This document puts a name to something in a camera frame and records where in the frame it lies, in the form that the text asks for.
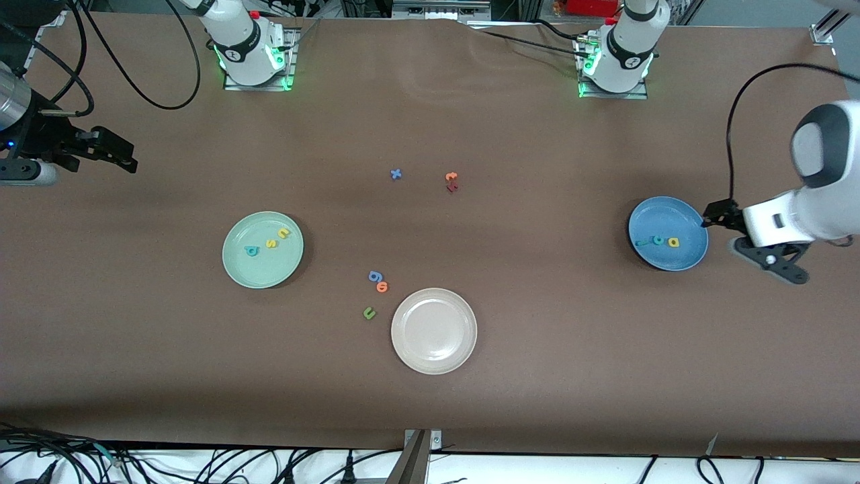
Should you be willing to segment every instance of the black cable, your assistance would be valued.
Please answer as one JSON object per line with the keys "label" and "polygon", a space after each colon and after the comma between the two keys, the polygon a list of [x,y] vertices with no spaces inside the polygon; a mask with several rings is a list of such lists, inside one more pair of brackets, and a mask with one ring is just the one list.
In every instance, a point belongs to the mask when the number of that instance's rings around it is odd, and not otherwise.
{"label": "black cable", "polygon": [[756,457],[756,460],[759,461],[759,470],[755,472],[755,478],[752,480],[752,484],[759,484],[759,479],[761,479],[761,473],[765,470],[765,458],[762,456]]}
{"label": "black cable", "polygon": [[737,96],[734,97],[734,101],[732,102],[732,108],[728,111],[728,122],[726,123],[726,153],[728,154],[728,198],[729,200],[734,199],[734,157],[732,156],[732,120],[734,119],[734,111],[738,108],[738,102],[740,101],[740,97],[743,96],[746,88],[750,86],[756,79],[764,76],[768,72],[779,71],[781,69],[789,69],[792,67],[798,67],[802,69],[810,69],[812,71],[824,72],[827,74],[832,74],[833,76],[837,76],[843,79],[848,79],[854,83],[860,83],[860,77],[855,76],[854,74],[849,74],[847,72],[842,72],[838,69],[832,69],[830,67],[825,67],[823,65],[816,64],[808,64],[806,62],[791,62],[788,64],[779,64],[773,65],[764,69],[762,71],[757,72],[754,76],[749,78],[738,91]]}
{"label": "black cable", "polygon": [[561,30],[557,29],[555,25],[545,21],[542,18],[536,18],[536,19],[530,20],[529,23],[539,23],[539,24],[543,25],[544,27],[548,28],[549,30],[552,30],[553,34],[558,35],[559,37],[561,37],[563,39],[567,39],[567,40],[576,40],[576,37],[578,35],[582,35],[582,34],[577,34],[577,35],[565,34]]}
{"label": "black cable", "polygon": [[146,465],[147,467],[151,468],[152,470],[154,470],[156,473],[158,473],[158,474],[160,474],[160,475],[166,475],[166,476],[168,476],[168,477],[173,477],[174,479],[179,479],[180,481],[185,481],[185,482],[194,482],[194,478],[193,478],[193,477],[186,477],[186,476],[184,476],[184,475],[178,475],[178,474],[175,474],[175,473],[169,472],[169,471],[167,471],[167,470],[164,470],[164,469],[162,469],[162,468],[158,468],[158,467],[156,467],[154,464],[152,464],[151,462],[147,461],[146,459],[140,459],[140,461],[141,461],[144,465]]}
{"label": "black cable", "polygon": [[642,473],[642,477],[639,478],[639,484],[645,484],[645,480],[648,478],[648,473],[651,472],[651,468],[654,466],[654,463],[657,462],[657,455],[651,456],[651,461],[645,466],[645,472]]}
{"label": "black cable", "polygon": [[242,464],[241,466],[239,466],[239,467],[237,467],[237,468],[233,469],[233,472],[231,472],[229,475],[227,475],[227,477],[224,479],[224,484],[229,484],[229,482],[233,479],[233,476],[235,476],[236,474],[238,474],[238,473],[239,473],[239,471],[240,471],[240,470],[242,470],[242,469],[244,469],[244,468],[245,468],[245,466],[247,466],[248,464],[252,463],[253,461],[255,461],[255,460],[257,460],[257,459],[259,459],[260,457],[266,456],[266,455],[268,455],[268,454],[273,454],[273,453],[274,453],[274,450],[269,449],[269,450],[264,450],[264,451],[262,451],[261,453],[257,454],[256,456],[251,457],[251,458],[250,458],[250,459],[248,459],[248,461],[246,461],[244,464]]}
{"label": "black cable", "polygon": [[78,76],[72,69],[69,67],[63,60],[57,57],[56,54],[48,50],[47,47],[41,45],[36,39],[31,39],[24,34],[21,30],[11,23],[7,22],[5,18],[0,17],[0,25],[2,25],[6,30],[9,30],[15,37],[24,40],[25,42],[29,42],[30,45],[39,49],[40,52],[44,53],[50,60],[54,61],[57,65],[59,65],[66,74],[68,74],[72,79],[75,80],[75,84],[77,84],[81,91],[83,91],[83,95],[87,98],[87,108],[83,111],[75,111],[72,117],[80,118],[89,113],[93,112],[95,109],[95,100],[93,99],[93,95],[89,93],[89,89],[87,89],[87,84],[84,84],[81,80],[80,76]]}
{"label": "black cable", "polygon": [[18,458],[18,457],[20,457],[20,456],[24,456],[24,455],[29,454],[29,453],[30,453],[30,450],[24,450],[24,451],[22,451],[22,452],[19,452],[17,455],[12,456],[8,461],[6,461],[6,462],[4,462],[4,463],[0,464],[0,468],[4,468],[4,467],[6,467],[6,464],[8,464],[8,463],[10,463],[10,462],[14,461],[15,459],[17,459],[17,458]]}
{"label": "black cable", "polygon": [[575,52],[575,51],[571,51],[568,49],[562,49],[560,47],[547,46],[546,44],[539,44],[537,42],[532,42],[531,40],[518,39],[516,37],[511,37],[510,35],[497,34],[496,32],[488,32],[486,30],[482,30],[481,32],[484,32],[487,35],[492,35],[494,37],[499,37],[500,39],[513,40],[514,42],[520,42],[523,44],[528,44],[530,46],[541,47],[543,49],[549,49],[551,51],[569,53],[570,55],[574,55],[574,56],[578,56],[578,57],[588,57],[588,54],[584,53],[584,52]]}
{"label": "black cable", "polygon": [[714,482],[712,480],[710,480],[704,476],[704,472],[702,471],[702,462],[707,462],[708,464],[710,464],[710,468],[714,469],[714,474],[716,474],[716,479],[720,482],[720,484],[726,484],[722,480],[722,475],[720,475],[720,471],[716,469],[716,465],[714,464],[714,461],[710,460],[710,457],[708,457],[708,456],[701,456],[698,459],[696,459],[696,470],[698,471],[699,475],[702,477],[703,481],[707,482],[708,484],[714,484]]}
{"label": "black cable", "polygon": [[[69,0],[66,2],[71,9],[71,14],[75,16],[75,23],[77,25],[77,36],[81,40],[81,53],[77,56],[77,65],[75,65],[75,73],[80,76],[81,71],[83,70],[83,63],[87,60],[87,32],[83,29],[83,20],[81,20],[81,14],[77,11],[77,7],[75,6],[73,0]],[[54,104],[57,103],[60,99],[65,96],[65,93],[69,92],[71,86],[75,83],[75,79],[69,77],[69,80],[65,82],[63,89],[59,90],[54,97],[51,98],[51,102]]]}
{"label": "black cable", "polygon": [[296,468],[296,466],[298,466],[304,459],[307,459],[308,457],[313,456],[314,454],[316,454],[317,452],[320,452],[321,450],[322,449],[308,449],[301,456],[296,457],[295,461],[293,461],[292,463],[287,463],[286,467],[284,467],[284,470],[280,471],[280,474],[278,474],[274,478],[274,481],[272,481],[272,484],[279,484],[279,482],[281,482],[281,481],[288,480],[289,477],[292,476],[292,470],[294,468]]}
{"label": "black cable", "polygon": [[[374,453],[368,454],[364,457],[360,457],[358,459],[355,459],[355,461],[353,462],[352,465],[358,464],[359,462],[366,461],[367,459],[372,459],[373,457],[376,457],[376,456],[381,456],[383,454],[390,454],[391,452],[400,452],[401,450],[402,449],[380,450],[379,452],[374,452]],[[338,474],[340,474],[341,472],[343,472],[345,470],[347,470],[347,466],[343,466],[342,468],[337,469],[337,471],[334,472],[332,475],[323,479],[320,482],[320,484],[325,484],[326,482],[331,481],[332,479],[337,477]]]}
{"label": "black cable", "polygon": [[126,72],[126,69],[120,63],[120,60],[116,58],[116,55],[114,54],[113,49],[110,48],[110,46],[108,45],[108,41],[105,40],[104,35],[101,34],[101,30],[99,29],[99,26],[95,24],[95,20],[93,20],[93,16],[89,14],[89,9],[87,9],[86,5],[84,5],[84,2],[81,2],[80,0],[73,0],[73,1],[77,2],[81,6],[81,10],[83,10],[83,14],[87,17],[87,20],[89,21],[90,25],[93,26],[93,31],[95,31],[95,35],[98,36],[99,40],[101,41],[101,44],[105,47],[105,50],[107,51],[107,55],[109,55],[111,60],[114,62],[114,64],[116,64],[116,67],[117,67],[117,69],[120,70],[120,74],[122,74],[122,77],[126,78],[126,82],[128,82],[128,85],[132,86],[132,89],[134,89],[134,92],[138,93],[138,96],[142,97],[145,101],[147,101],[149,104],[155,106],[156,108],[166,109],[168,111],[185,108],[188,104],[191,103],[191,101],[194,100],[195,97],[197,97],[197,92],[200,90],[200,77],[201,77],[201,75],[200,75],[200,57],[198,57],[198,55],[197,55],[197,47],[194,45],[194,39],[191,38],[191,33],[188,32],[188,27],[185,25],[185,21],[182,20],[182,16],[179,15],[179,12],[176,11],[176,7],[173,6],[173,4],[170,2],[170,0],[164,0],[164,2],[167,3],[167,5],[170,7],[171,10],[173,10],[174,16],[179,20],[179,23],[182,25],[182,30],[185,32],[185,37],[188,39],[188,45],[191,46],[191,53],[194,54],[194,65],[195,65],[195,68],[197,70],[197,81],[194,83],[194,91],[191,93],[191,96],[189,96],[188,99],[186,99],[185,101],[180,102],[179,104],[176,104],[175,106],[165,106],[163,104],[155,102],[152,99],[150,99],[146,94],[144,94],[144,92],[142,90],[140,90],[138,85],[135,84],[134,81],[132,81],[132,78],[129,77],[128,72]]}
{"label": "black cable", "polygon": [[248,451],[250,451],[250,449],[239,450],[236,454],[233,454],[232,456],[227,457],[217,467],[213,468],[212,465],[214,465],[214,463],[218,460],[218,458],[223,457],[227,454],[227,451],[225,451],[224,454],[221,454],[220,456],[216,457],[214,460],[209,462],[203,469],[201,469],[200,473],[197,474],[197,477],[194,479],[194,482],[196,482],[198,484],[200,483],[200,477],[203,475],[204,472],[206,472],[206,468],[208,467],[209,472],[208,472],[208,475],[206,477],[206,480],[202,481],[205,484],[208,484],[209,480],[218,472],[218,470],[221,469],[223,466],[227,465],[227,462],[232,461],[233,459],[239,457],[240,455],[242,455]]}

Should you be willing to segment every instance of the wire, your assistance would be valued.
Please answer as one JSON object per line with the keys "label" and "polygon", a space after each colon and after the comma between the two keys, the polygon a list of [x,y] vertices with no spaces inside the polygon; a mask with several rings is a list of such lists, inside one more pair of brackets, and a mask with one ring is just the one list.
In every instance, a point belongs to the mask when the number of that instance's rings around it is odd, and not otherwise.
{"label": "wire", "polygon": [[232,473],[230,473],[230,474],[226,477],[226,479],[224,479],[224,484],[228,484],[228,483],[233,479],[233,476],[235,476],[236,474],[238,474],[238,473],[239,473],[239,471],[240,471],[240,470],[242,470],[243,468],[245,468],[245,466],[247,466],[248,464],[252,463],[253,461],[255,461],[255,460],[257,460],[257,459],[259,459],[260,457],[266,456],[266,455],[268,455],[268,454],[273,454],[273,453],[274,453],[274,450],[269,449],[269,450],[264,450],[264,451],[262,451],[261,453],[257,454],[256,456],[251,457],[251,458],[250,458],[250,459],[248,459],[248,461],[246,461],[244,464],[242,464],[241,466],[239,466],[239,467],[237,467],[237,468],[233,469],[233,472],[232,472]]}
{"label": "wire", "polygon": [[642,473],[642,477],[639,478],[639,484],[645,484],[645,480],[648,478],[648,473],[651,472],[651,468],[654,466],[654,463],[657,462],[657,455],[651,456],[651,461],[645,466],[645,472]]}
{"label": "wire", "polygon": [[12,34],[14,34],[19,39],[24,40],[25,42],[29,42],[30,45],[39,49],[40,52],[44,53],[50,60],[54,61],[57,65],[59,65],[66,74],[68,74],[72,79],[75,80],[75,84],[77,84],[81,91],[83,91],[83,95],[87,98],[87,108],[83,111],[75,111],[71,117],[84,117],[93,112],[95,109],[95,100],[93,99],[93,95],[90,94],[89,89],[87,89],[87,84],[84,84],[81,80],[81,77],[78,76],[72,69],[69,67],[63,60],[50,50],[47,47],[41,45],[36,39],[29,38],[26,34],[24,34],[21,30],[18,30],[17,27],[7,22],[6,19],[0,17],[0,25],[3,25],[6,30],[9,30]]}
{"label": "wire", "polygon": [[743,96],[744,92],[746,92],[746,88],[750,86],[756,79],[764,76],[768,72],[779,71],[782,69],[789,68],[802,68],[802,69],[810,69],[812,71],[824,72],[827,74],[832,74],[833,76],[837,76],[843,79],[848,79],[854,83],[860,83],[860,77],[855,76],[854,74],[849,74],[847,72],[842,72],[838,69],[832,69],[830,67],[825,67],[823,65],[816,64],[808,64],[806,62],[791,62],[788,64],[779,64],[773,65],[764,69],[762,71],[757,72],[754,76],[749,78],[738,91],[737,96],[734,97],[734,101],[732,102],[732,108],[728,111],[728,121],[726,122],[726,153],[728,155],[728,198],[729,200],[734,199],[734,157],[732,156],[732,121],[734,120],[734,111],[738,108],[738,102],[740,101],[740,97]]}
{"label": "wire", "polygon": [[298,466],[300,462],[302,462],[304,459],[307,459],[308,457],[316,454],[320,450],[322,450],[322,449],[308,449],[301,456],[296,457],[295,461],[287,463],[286,467],[284,467],[284,470],[280,471],[280,473],[277,476],[275,476],[274,481],[272,481],[272,484],[278,484],[279,482],[285,480],[286,477],[288,475],[290,475],[292,470],[294,468],[296,468],[296,466]]}
{"label": "wire", "polygon": [[25,455],[25,454],[29,454],[29,453],[30,453],[30,450],[23,450],[23,451],[19,452],[16,456],[12,456],[8,461],[6,461],[6,462],[4,462],[4,463],[0,464],[0,468],[4,468],[4,467],[6,467],[6,464],[8,464],[8,463],[10,463],[10,462],[14,461],[15,459],[17,459],[17,458],[18,458],[18,457],[20,457],[20,456],[23,456],[23,455]]}
{"label": "wire", "polygon": [[516,37],[511,37],[510,35],[497,34],[496,32],[488,32],[486,30],[482,30],[481,32],[484,32],[487,35],[492,35],[494,37],[499,37],[500,39],[513,40],[514,42],[520,42],[523,44],[528,44],[530,46],[541,47],[543,49],[549,49],[551,51],[557,51],[557,52],[561,52],[561,53],[569,53],[570,55],[574,55],[577,57],[587,57],[588,56],[588,54],[586,54],[586,53],[575,52],[575,51],[571,51],[568,49],[562,49],[560,47],[547,46],[546,44],[539,44],[537,42],[532,42],[531,40],[518,39]]}
{"label": "wire", "polygon": [[557,29],[555,25],[545,21],[542,18],[536,18],[536,19],[530,20],[529,23],[539,23],[539,24],[543,25],[544,27],[548,28],[549,30],[551,30],[553,34],[558,35],[559,37],[561,37],[563,39],[567,39],[567,40],[576,40],[576,38],[578,36],[588,33],[586,31],[586,32],[583,32],[582,34],[577,34],[577,35],[565,34],[561,30]]}
{"label": "wire", "polygon": [[[83,63],[87,60],[87,32],[83,29],[83,20],[81,20],[81,14],[77,11],[77,7],[75,6],[73,0],[69,0],[66,2],[71,10],[71,14],[75,16],[75,23],[77,25],[77,35],[81,39],[81,53],[77,56],[77,65],[75,65],[75,73],[80,76],[81,71],[83,70]],[[65,93],[69,92],[71,86],[75,83],[75,79],[69,77],[69,80],[65,82],[63,89],[59,90],[59,92],[51,98],[51,102],[54,104],[57,103],[60,99],[65,96]]]}
{"label": "wire", "polygon": [[755,478],[752,480],[752,484],[759,484],[759,479],[761,479],[761,473],[765,470],[765,458],[762,456],[756,457],[756,460],[759,461],[759,470],[755,472]]}
{"label": "wire", "polygon": [[[353,462],[352,465],[354,466],[355,464],[358,464],[359,462],[366,461],[367,459],[372,459],[373,457],[376,457],[376,456],[381,456],[383,454],[390,454],[391,452],[400,452],[400,451],[402,451],[402,449],[380,450],[379,452],[374,452],[374,453],[368,454],[364,457],[360,457],[358,459],[355,459],[355,461]],[[340,474],[341,472],[343,472],[345,470],[347,470],[347,466],[343,466],[342,468],[337,469],[337,471],[335,473],[333,473],[329,477],[326,477],[325,479],[323,479],[320,482],[320,484],[325,484],[326,482],[331,481],[332,479],[337,477],[338,474]]]}
{"label": "wire", "polygon": [[696,470],[698,471],[699,475],[702,477],[703,481],[707,482],[708,484],[714,484],[714,482],[712,480],[710,480],[704,476],[704,472],[702,471],[702,462],[707,462],[708,464],[710,464],[710,468],[714,469],[714,474],[716,474],[716,479],[720,482],[720,484],[726,484],[722,480],[722,475],[720,475],[720,471],[716,469],[716,465],[714,464],[714,461],[710,460],[710,457],[708,457],[708,456],[701,456],[698,459],[696,459]]}
{"label": "wire", "polygon": [[194,54],[194,65],[197,70],[197,81],[194,83],[194,91],[191,93],[191,96],[189,96],[188,99],[186,99],[185,101],[176,104],[175,106],[165,106],[164,104],[155,102],[150,99],[146,94],[144,94],[142,90],[140,90],[138,85],[135,84],[134,81],[132,81],[132,78],[129,77],[128,72],[126,72],[126,69],[120,63],[120,60],[116,58],[113,49],[110,48],[110,46],[108,45],[108,41],[105,40],[104,35],[101,34],[99,26],[95,24],[95,20],[93,20],[93,16],[89,14],[89,9],[87,9],[86,5],[84,5],[84,2],[81,2],[81,0],[72,1],[76,2],[81,6],[83,14],[87,17],[87,20],[89,21],[90,25],[93,26],[95,35],[98,36],[99,40],[101,41],[101,44],[105,47],[107,55],[109,55],[114,64],[116,64],[116,67],[120,70],[122,77],[126,78],[128,85],[132,86],[132,89],[134,89],[134,91],[138,93],[138,96],[142,97],[145,101],[155,106],[156,108],[166,109],[168,111],[185,108],[188,104],[191,103],[191,101],[194,100],[195,97],[197,97],[197,92],[200,90],[200,57],[198,57],[197,55],[197,47],[194,46],[194,39],[191,38],[191,33],[188,32],[188,27],[185,25],[185,21],[182,20],[182,16],[179,15],[179,12],[176,11],[176,7],[173,6],[170,0],[164,0],[164,2],[167,3],[171,10],[173,10],[174,16],[176,16],[176,18],[179,20],[179,23],[182,25],[182,30],[185,32],[185,37],[188,39],[188,45],[191,46],[191,53]]}
{"label": "wire", "polygon": [[514,5],[515,3],[517,3],[517,2],[518,2],[518,0],[511,0],[511,2],[507,5],[507,8],[505,9],[505,11],[504,11],[504,12],[501,12],[501,15],[499,16],[499,18],[497,18],[497,19],[495,19],[495,20],[496,20],[496,21],[499,21],[499,20],[501,20],[501,19],[505,18],[505,15],[507,15],[507,12],[508,12],[508,11],[511,9],[511,7],[513,7],[513,5]]}

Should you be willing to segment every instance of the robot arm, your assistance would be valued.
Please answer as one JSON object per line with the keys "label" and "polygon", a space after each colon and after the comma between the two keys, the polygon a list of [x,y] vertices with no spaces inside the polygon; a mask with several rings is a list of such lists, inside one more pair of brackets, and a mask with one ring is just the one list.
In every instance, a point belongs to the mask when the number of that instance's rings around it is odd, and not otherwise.
{"label": "robot arm", "polygon": [[808,274],[796,262],[810,244],[860,233],[860,102],[831,102],[809,111],[791,138],[791,157],[800,188],[743,210],[731,199],[713,202],[703,226],[741,232],[732,251],[803,284]]}
{"label": "robot arm", "polygon": [[215,42],[221,67],[238,84],[266,83],[286,67],[284,28],[251,15],[242,0],[181,0],[194,12]]}
{"label": "robot arm", "polygon": [[860,102],[823,104],[803,117],[791,157],[803,186],[744,208],[757,247],[860,233]]}
{"label": "robot arm", "polygon": [[600,49],[582,73],[611,93],[635,88],[648,73],[669,14],[666,0],[628,0],[617,24],[596,31]]}

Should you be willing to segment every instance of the metal bracket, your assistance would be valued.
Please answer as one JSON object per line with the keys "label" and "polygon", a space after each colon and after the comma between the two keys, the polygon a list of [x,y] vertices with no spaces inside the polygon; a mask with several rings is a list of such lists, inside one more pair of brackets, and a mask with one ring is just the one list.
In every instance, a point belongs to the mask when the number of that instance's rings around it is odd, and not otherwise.
{"label": "metal bracket", "polygon": [[[416,431],[408,430],[406,431],[405,438],[403,439],[403,447],[405,448],[409,445],[409,439],[415,434]],[[441,429],[432,429],[430,431],[430,450],[439,450],[442,448],[442,430]]]}
{"label": "metal bracket", "polygon": [[842,27],[851,14],[840,9],[832,9],[827,12],[818,23],[809,26],[809,36],[816,46],[829,46],[833,43],[832,33]]}

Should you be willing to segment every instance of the table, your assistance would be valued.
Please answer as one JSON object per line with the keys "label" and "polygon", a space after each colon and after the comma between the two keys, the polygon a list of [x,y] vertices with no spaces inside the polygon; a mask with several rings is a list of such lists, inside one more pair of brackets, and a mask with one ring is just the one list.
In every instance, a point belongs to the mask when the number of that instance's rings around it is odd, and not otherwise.
{"label": "table", "polygon": [[[145,92],[187,95],[175,18],[96,18]],[[684,273],[651,270],[625,239],[644,198],[701,210],[725,197],[743,82],[787,61],[836,65],[805,30],[669,28],[650,98],[624,102],[580,99],[563,54],[448,21],[322,21],[293,91],[223,92],[189,27],[203,85],[176,112],[146,105],[90,48],[96,108],[76,123],[134,143],[137,174],[84,162],[50,189],[0,190],[5,417],[126,440],[383,448],[435,427],[458,450],[696,455],[717,432],[722,454],[860,450],[853,250],[816,245],[810,283],[789,287],[724,250],[733,233],[719,227]],[[72,23],[45,43],[77,58]],[[41,56],[28,79],[47,94],[65,81]],[[73,91],[64,107],[83,106]],[[845,96],[806,71],[748,91],[742,205],[798,184],[793,128]],[[298,272],[269,290],[238,286],[220,258],[259,210],[305,236]],[[473,355],[448,375],[415,373],[391,347],[398,303],[426,287],[461,294],[478,320]]]}

